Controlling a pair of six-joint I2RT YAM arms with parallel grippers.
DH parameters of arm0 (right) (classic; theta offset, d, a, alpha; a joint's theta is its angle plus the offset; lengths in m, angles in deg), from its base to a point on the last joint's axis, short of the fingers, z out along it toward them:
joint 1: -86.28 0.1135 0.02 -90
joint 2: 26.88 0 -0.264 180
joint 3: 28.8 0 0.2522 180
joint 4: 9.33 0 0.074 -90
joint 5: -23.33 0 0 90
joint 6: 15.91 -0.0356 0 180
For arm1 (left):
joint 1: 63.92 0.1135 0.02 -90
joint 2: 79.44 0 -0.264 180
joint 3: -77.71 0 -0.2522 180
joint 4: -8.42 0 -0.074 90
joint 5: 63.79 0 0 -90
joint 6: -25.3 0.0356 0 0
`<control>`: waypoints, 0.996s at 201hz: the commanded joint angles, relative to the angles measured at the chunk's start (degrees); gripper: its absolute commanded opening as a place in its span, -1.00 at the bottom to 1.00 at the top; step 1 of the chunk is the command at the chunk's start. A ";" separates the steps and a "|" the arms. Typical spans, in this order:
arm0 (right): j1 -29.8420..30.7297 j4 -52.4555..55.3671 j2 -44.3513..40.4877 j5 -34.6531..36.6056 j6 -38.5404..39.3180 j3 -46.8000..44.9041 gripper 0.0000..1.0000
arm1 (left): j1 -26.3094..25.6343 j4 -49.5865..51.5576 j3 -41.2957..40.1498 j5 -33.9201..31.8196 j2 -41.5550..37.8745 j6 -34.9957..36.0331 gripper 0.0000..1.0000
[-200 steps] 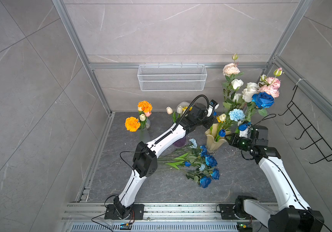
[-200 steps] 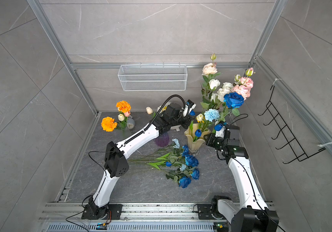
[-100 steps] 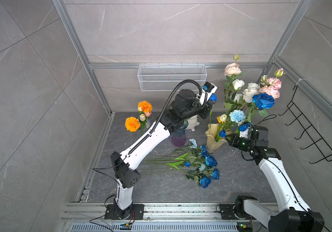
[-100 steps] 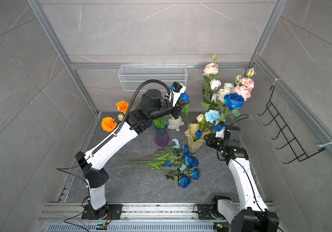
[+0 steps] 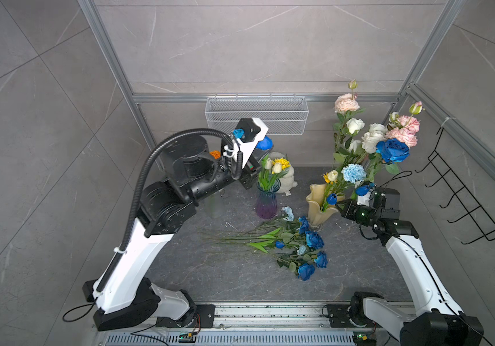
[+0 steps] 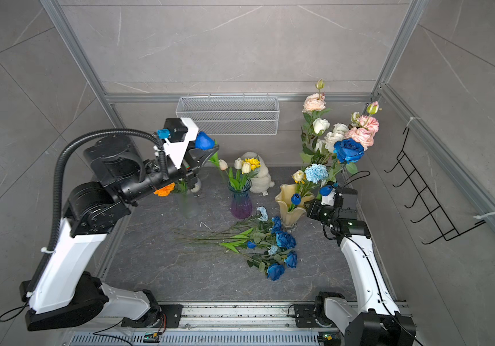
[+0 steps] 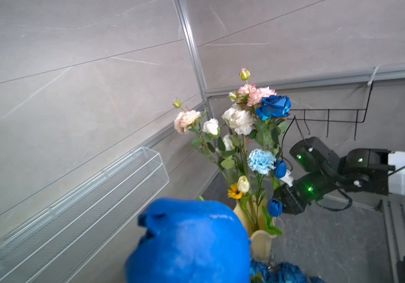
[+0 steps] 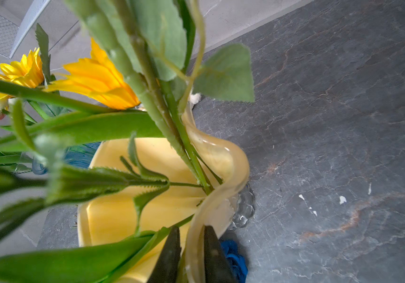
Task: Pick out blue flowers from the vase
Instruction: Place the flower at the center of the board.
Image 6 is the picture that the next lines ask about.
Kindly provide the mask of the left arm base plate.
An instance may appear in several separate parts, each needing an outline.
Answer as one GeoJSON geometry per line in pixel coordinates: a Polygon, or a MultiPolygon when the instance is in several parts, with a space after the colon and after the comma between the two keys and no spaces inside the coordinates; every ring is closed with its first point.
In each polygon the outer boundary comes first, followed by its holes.
{"type": "Polygon", "coordinates": [[[149,310],[138,320],[124,318],[121,327],[131,328],[178,328],[184,306],[181,304],[163,304],[149,310]]]}

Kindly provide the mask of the cream wavy glass vase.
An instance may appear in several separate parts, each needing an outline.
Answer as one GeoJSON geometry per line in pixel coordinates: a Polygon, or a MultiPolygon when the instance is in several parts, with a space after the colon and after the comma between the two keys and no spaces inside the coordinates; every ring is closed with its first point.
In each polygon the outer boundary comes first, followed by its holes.
{"type": "Polygon", "coordinates": [[[275,197],[275,201],[279,205],[279,216],[281,218],[282,227],[288,232],[293,230],[299,219],[306,215],[304,203],[313,200],[315,196],[312,193],[302,197],[299,204],[292,202],[292,197],[296,193],[297,185],[283,184],[280,186],[279,194],[275,197]]]}

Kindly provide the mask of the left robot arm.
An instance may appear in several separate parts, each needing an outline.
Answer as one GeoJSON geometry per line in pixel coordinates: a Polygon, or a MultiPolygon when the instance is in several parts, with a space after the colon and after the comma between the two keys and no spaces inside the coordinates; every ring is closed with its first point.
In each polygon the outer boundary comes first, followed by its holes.
{"type": "Polygon", "coordinates": [[[196,187],[199,170],[218,149],[191,118],[168,118],[154,133],[110,128],[71,141],[54,169],[49,243],[32,279],[20,285],[22,306],[1,314],[0,323],[20,314],[30,331],[78,327],[97,317],[132,328],[163,323],[151,291],[112,287],[86,266],[140,199],[174,183],[196,187]]]}

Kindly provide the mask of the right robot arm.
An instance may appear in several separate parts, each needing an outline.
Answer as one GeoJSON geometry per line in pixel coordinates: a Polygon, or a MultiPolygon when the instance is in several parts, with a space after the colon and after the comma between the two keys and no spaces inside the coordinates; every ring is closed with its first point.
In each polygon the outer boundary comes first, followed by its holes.
{"type": "Polygon", "coordinates": [[[387,288],[371,232],[358,219],[358,193],[349,185],[369,175],[361,171],[344,183],[328,183],[321,188],[320,199],[304,204],[307,217],[319,221],[325,238],[339,246],[357,298],[353,308],[342,295],[321,292],[315,300],[315,319],[335,325],[344,345],[420,345],[413,319],[401,313],[387,288]]]}

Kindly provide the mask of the blue rose low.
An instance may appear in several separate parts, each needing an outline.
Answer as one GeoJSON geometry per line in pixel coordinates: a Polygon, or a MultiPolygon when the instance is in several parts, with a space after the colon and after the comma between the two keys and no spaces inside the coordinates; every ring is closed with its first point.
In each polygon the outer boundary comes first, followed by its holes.
{"type": "Polygon", "coordinates": [[[284,260],[284,263],[288,268],[296,268],[298,263],[296,252],[289,252],[284,260]]]}

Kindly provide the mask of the blue rose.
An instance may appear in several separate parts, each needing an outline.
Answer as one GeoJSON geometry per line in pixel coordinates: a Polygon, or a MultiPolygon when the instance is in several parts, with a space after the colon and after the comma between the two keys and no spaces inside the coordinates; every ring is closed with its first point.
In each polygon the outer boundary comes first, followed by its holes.
{"type": "Polygon", "coordinates": [[[279,247],[279,251],[276,253],[276,255],[279,255],[281,253],[287,253],[296,247],[296,239],[287,232],[282,232],[282,231],[273,234],[272,232],[271,233],[253,232],[253,229],[250,229],[250,233],[243,232],[241,234],[236,234],[232,237],[232,239],[228,239],[225,242],[234,242],[239,240],[249,240],[255,242],[257,246],[254,249],[261,249],[263,250],[263,253],[266,255],[269,255],[267,251],[270,249],[272,245],[276,245],[279,247]]]}
{"type": "Polygon", "coordinates": [[[255,268],[258,272],[263,273],[268,280],[277,281],[285,273],[285,267],[277,262],[265,262],[248,260],[247,265],[249,268],[255,268]]]}

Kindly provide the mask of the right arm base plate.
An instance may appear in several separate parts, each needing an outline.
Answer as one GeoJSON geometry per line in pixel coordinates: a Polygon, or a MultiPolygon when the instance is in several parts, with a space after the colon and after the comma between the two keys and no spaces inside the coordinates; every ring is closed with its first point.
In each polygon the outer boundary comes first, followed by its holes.
{"type": "Polygon", "coordinates": [[[297,328],[320,327],[315,312],[315,304],[293,304],[289,309],[289,315],[295,320],[297,328]]]}

